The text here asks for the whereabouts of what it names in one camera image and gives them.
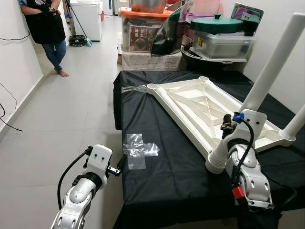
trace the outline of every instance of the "plastic storage box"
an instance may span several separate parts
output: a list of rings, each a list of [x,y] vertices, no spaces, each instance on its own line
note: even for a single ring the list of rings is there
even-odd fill
[[[170,10],[163,13],[144,13],[121,8],[122,49],[125,52],[150,52],[158,29],[171,14]]]
[[[207,58],[245,59],[254,37],[217,36],[207,32],[195,31],[191,50]]]

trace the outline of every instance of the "clear plastic tape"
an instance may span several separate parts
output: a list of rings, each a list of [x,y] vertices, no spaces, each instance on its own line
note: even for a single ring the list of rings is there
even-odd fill
[[[123,153],[127,155],[130,170],[145,169],[145,157],[158,156],[159,150],[155,143],[143,143],[142,134],[127,134],[127,144],[123,144]]]
[[[146,93],[147,92],[147,87],[146,85],[140,85],[140,86],[127,86],[127,87],[122,87],[121,88],[121,92],[129,92],[129,91],[138,91],[138,92],[143,92]]]

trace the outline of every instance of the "black tablecloth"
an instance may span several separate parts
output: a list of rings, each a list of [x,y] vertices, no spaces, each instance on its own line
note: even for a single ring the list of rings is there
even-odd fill
[[[175,223],[236,216],[236,207],[226,172],[214,175],[204,158],[178,125],[150,94],[130,86],[169,83],[207,76],[218,87],[243,101],[252,82],[239,72],[120,72],[114,82],[116,128],[127,134],[142,134],[144,143],[156,143],[158,156],[145,158],[146,169],[122,173],[124,206],[115,228],[157,228]],[[129,89],[121,93],[121,88]],[[284,128],[294,114],[268,95],[260,112]],[[297,198],[285,210],[304,207],[304,127],[290,147],[275,147],[261,153],[262,170],[271,178],[296,188]],[[290,190],[270,181],[275,204],[283,203]]]

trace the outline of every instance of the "blue connector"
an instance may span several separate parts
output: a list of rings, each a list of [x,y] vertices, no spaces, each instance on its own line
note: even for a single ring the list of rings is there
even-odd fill
[[[234,117],[233,118],[233,121],[236,121],[237,123],[242,123],[242,118],[244,118],[244,114],[243,113],[240,113],[238,116]]]

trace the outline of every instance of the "black cable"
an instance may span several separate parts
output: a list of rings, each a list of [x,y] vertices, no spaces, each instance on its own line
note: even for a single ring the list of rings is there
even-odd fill
[[[22,37],[22,38],[12,38],[12,39],[0,38],[0,40],[4,40],[4,41],[20,41],[20,40],[23,40],[24,38],[27,38],[29,36],[30,36],[30,31],[28,31],[28,35],[26,35],[25,37]]]
[[[244,152],[242,158],[240,159],[240,161],[239,161],[238,164],[237,164],[237,167],[236,167],[236,170],[235,170],[235,174],[231,177],[231,182],[232,182],[233,184],[235,184],[235,185],[237,185],[237,178],[238,178],[239,173],[240,173],[240,167],[242,166],[242,164],[243,164],[243,162],[244,162],[246,156],[248,155],[248,153],[249,153],[249,151],[250,151],[250,149],[251,149],[251,147],[252,147],[252,145],[253,145],[253,142],[254,142],[254,131],[253,131],[252,127],[251,127],[250,124],[249,124],[246,120],[244,120],[243,118],[241,118],[241,121],[242,121],[243,123],[245,123],[246,126],[249,128],[249,131],[250,131],[250,142],[249,142],[249,145],[248,145],[247,149],[245,150],[245,152]]]
[[[5,112],[6,114],[8,114],[8,115],[11,115],[12,113],[14,113],[15,111],[16,111],[16,107],[17,107],[17,99],[13,96],[13,94],[8,90],[8,89],[6,89],[6,87],[2,84],[2,83],[0,83],[0,85],[8,92],[8,93],[10,93],[10,95],[13,97],[13,99],[15,100],[15,109],[14,109],[14,111],[13,112],[10,112],[10,113],[7,113],[7,112]]]
[[[58,182],[58,186],[57,186],[57,202],[58,202],[58,207],[59,210],[61,210],[61,183],[65,177],[65,175],[67,174],[67,172],[72,168],[72,166],[79,160],[81,159],[84,155],[86,155],[87,150],[85,150],[81,155],[79,155],[67,168],[66,170],[63,172],[61,178],[59,179]]]
[[[261,171],[261,172],[262,172],[262,174],[264,174],[264,176],[265,176],[268,180],[271,180],[272,182],[274,182],[274,183],[276,183],[276,184],[278,184],[278,185],[280,185],[280,186],[283,186],[283,187],[285,187],[285,188],[287,188],[287,189],[289,189],[289,190],[292,191],[292,195],[291,195],[287,200],[285,200],[285,202],[284,202],[283,204],[281,204],[279,207],[277,207],[277,208],[279,208],[280,211],[281,211],[281,209],[283,209],[283,207],[284,207],[285,205],[287,205],[291,200],[293,200],[293,199],[297,196],[297,191],[296,191],[296,189],[293,188],[293,187],[290,187],[290,186],[288,186],[288,185],[284,185],[284,184],[282,184],[282,183],[280,183],[280,182],[278,182],[278,181],[272,179],[271,177],[269,177],[269,176],[268,176],[266,173],[264,173],[263,171]]]
[[[4,109],[4,107],[2,106],[1,103],[0,103],[0,106],[1,106],[1,108],[3,109],[3,115],[0,116],[0,120],[1,120],[2,122],[4,122],[3,119],[2,119],[2,117],[5,116],[6,112],[5,112],[5,109]],[[20,129],[18,129],[18,128],[15,128],[15,127],[13,127],[13,126],[7,124],[6,122],[4,122],[4,124],[5,124],[5,125],[8,125],[10,128],[13,128],[13,129],[15,129],[15,130],[17,130],[17,131],[21,131],[21,132],[22,132],[22,130],[20,130]]]
[[[17,131],[21,131],[21,132],[22,132],[22,130],[20,130],[20,129],[18,129],[18,128],[15,128],[15,127],[13,127],[13,126],[7,124],[6,122],[4,122],[4,124],[5,124],[5,125],[8,125],[10,128],[13,128],[13,129],[15,129],[15,130],[17,130]]]

